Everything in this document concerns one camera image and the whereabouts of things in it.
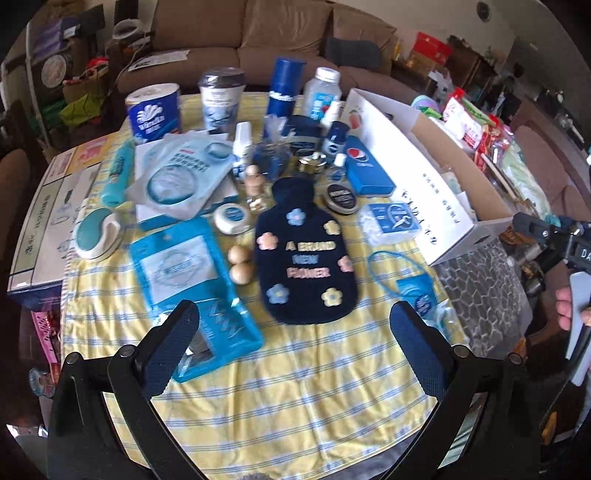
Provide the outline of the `right hand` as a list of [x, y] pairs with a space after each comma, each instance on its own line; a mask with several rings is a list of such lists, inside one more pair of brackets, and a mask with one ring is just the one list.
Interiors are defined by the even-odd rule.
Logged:
[[572, 295], [569, 287], [556, 291], [556, 311], [558, 323], [562, 330], [568, 331], [572, 322]]

